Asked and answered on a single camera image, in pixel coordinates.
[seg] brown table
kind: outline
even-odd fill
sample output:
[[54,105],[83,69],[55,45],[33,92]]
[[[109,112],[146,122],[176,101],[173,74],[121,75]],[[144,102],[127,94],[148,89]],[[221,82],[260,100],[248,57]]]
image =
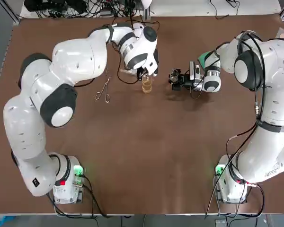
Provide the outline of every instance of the brown table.
[[[249,128],[254,120],[253,94],[222,72],[219,92],[192,100],[188,91],[171,91],[172,68],[186,70],[189,61],[242,30],[273,38],[284,23],[278,15],[160,17],[158,49],[160,73],[152,92],[141,83],[126,85],[116,77],[118,54],[108,48],[111,101],[95,102],[105,76],[78,88],[73,120],[59,129],[46,128],[46,148],[75,155],[87,169],[94,192],[107,213],[205,213],[213,189],[213,168],[225,154],[227,138]],[[0,213],[53,213],[45,196],[33,197],[10,157],[2,109],[19,93],[17,81],[25,57],[35,52],[51,56],[61,41],[86,37],[111,19],[30,19],[14,27],[0,78]],[[127,80],[128,75],[120,74]],[[244,138],[230,145],[234,151]],[[263,183],[267,213],[284,213],[284,173]],[[257,213],[261,196],[253,190],[240,212]],[[83,204],[61,206],[66,212],[90,213],[89,196]],[[234,212],[234,205],[222,207]],[[210,212],[216,213],[213,198]]]

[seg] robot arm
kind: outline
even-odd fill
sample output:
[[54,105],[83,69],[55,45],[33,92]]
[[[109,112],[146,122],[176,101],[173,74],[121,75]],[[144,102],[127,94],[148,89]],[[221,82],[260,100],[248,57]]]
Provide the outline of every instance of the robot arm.
[[[257,125],[250,142],[234,158],[236,168],[229,165],[219,181],[222,200],[238,203],[245,200],[246,182],[265,181],[284,171],[284,39],[262,42],[253,32],[243,32],[222,46],[219,58],[242,86],[251,91],[265,86],[260,113],[255,100]],[[219,164],[228,160],[223,156]]]
[[158,68],[154,58],[157,34],[142,24],[135,24],[134,31],[127,24],[103,26],[88,38],[57,44],[52,62],[46,59],[31,62],[21,79],[22,90],[49,126],[60,127],[71,119],[77,95],[73,86],[103,73],[109,42],[118,46],[128,68],[143,68],[149,75]]
[[53,189],[61,203],[76,201],[74,168],[80,164],[74,156],[47,154],[44,122],[60,127],[71,119],[77,97],[73,86],[103,73],[109,42],[118,46],[128,68],[142,68],[155,75],[157,34],[142,24],[134,24],[134,30],[127,24],[103,26],[88,38],[57,44],[52,61],[42,54],[33,54],[23,62],[21,92],[4,106],[3,119],[12,156],[34,196]]

